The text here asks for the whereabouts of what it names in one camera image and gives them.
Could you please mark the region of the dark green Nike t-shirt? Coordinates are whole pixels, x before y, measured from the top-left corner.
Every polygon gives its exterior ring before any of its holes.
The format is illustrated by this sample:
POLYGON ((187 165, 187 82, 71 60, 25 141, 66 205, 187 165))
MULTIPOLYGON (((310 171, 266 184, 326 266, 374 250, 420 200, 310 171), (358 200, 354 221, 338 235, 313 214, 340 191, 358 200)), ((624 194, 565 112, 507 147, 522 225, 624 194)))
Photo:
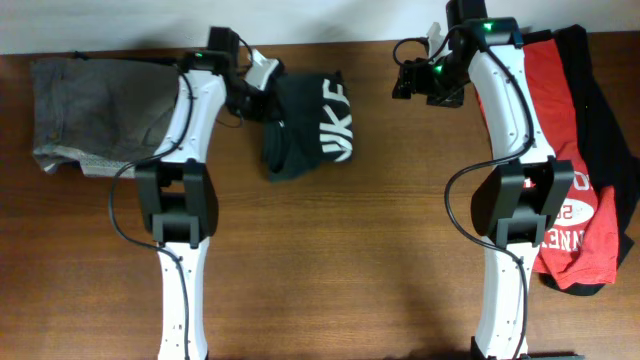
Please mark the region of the dark green Nike t-shirt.
POLYGON ((262 162, 271 182, 294 180, 354 152, 353 118, 342 73, 289 74, 274 84, 262 162))

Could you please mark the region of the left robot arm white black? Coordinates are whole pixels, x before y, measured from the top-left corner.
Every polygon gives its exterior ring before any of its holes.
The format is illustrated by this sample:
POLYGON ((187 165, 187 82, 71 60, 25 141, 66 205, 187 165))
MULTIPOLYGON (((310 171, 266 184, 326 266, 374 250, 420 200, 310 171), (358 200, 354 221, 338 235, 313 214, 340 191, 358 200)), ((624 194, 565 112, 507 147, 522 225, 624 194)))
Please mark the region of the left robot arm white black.
POLYGON ((205 359, 204 274, 219 219, 219 203, 207 154, 223 108, 240 120, 257 120, 267 90, 282 69, 276 59, 248 51, 228 27, 213 27, 205 49, 185 54, 178 65, 179 90, 161 144, 134 167, 143 223, 152 236, 162 272, 161 359, 205 359))

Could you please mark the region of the red soccer t-shirt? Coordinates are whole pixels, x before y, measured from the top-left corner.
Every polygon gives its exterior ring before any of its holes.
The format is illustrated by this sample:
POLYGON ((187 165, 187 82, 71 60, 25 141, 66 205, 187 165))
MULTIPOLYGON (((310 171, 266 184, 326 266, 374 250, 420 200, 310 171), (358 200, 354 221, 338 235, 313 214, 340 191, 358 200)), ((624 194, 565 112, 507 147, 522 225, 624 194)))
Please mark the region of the red soccer t-shirt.
POLYGON ((533 264, 566 291, 574 285, 615 282, 620 230, 613 186, 596 189, 578 148, 577 111, 556 43, 493 46, 477 52, 469 68, 496 159, 534 146, 522 164, 550 156, 573 167, 570 187, 533 264))

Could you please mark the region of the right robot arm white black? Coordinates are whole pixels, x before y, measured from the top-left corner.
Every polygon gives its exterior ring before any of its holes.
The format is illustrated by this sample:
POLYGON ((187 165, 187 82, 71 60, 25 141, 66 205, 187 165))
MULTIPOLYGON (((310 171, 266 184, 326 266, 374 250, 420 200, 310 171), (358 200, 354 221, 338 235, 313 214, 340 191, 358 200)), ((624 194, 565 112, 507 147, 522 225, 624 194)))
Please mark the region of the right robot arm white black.
POLYGON ((450 0, 447 29, 434 23, 418 38, 424 58, 399 61, 395 99, 423 95, 432 106, 457 108, 472 84, 480 99, 492 158, 457 171, 482 168, 474 192, 473 229, 451 222, 485 256, 482 312, 471 338, 470 359, 527 359, 529 287, 545 234, 552 228, 574 179, 568 160, 557 158, 535 112, 525 70, 524 39, 513 17, 491 17, 483 0, 450 0))

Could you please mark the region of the folded grey shorts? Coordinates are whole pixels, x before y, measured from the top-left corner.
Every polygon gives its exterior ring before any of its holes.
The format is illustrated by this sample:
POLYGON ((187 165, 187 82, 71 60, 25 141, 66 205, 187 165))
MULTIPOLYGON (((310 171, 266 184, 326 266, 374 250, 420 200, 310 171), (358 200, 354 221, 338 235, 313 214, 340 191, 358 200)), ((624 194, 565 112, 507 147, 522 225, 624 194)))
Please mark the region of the folded grey shorts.
POLYGON ((63 164, 110 177, 154 154, 171 121, 174 58, 50 57, 30 64, 32 155, 49 174, 63 164))

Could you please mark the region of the black garment under red shirt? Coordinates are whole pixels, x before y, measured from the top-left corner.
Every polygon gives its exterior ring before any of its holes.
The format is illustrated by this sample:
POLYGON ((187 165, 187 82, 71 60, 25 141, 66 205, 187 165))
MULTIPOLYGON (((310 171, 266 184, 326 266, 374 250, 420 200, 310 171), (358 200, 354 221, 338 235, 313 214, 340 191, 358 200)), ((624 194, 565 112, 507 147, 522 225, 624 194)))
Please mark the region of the black garment under red shirt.
MULTIPOLYGON (((618 121, 606 100, 594 71, 586 30, 579 26, 527 34, 524 44, 552 40, 558 47, 563 69, 577 111, 578 148, 591 172, 596 189, 613 186, 615 208, 620 230, 618 269, 634 245, 627 235, 633 213, 639 202, 639 160, 624 139, 618 121)), ((548 287, 575 296, 593 296, 604 286, 574 285, 559 289, 547 276, 540 275, 548 287)))

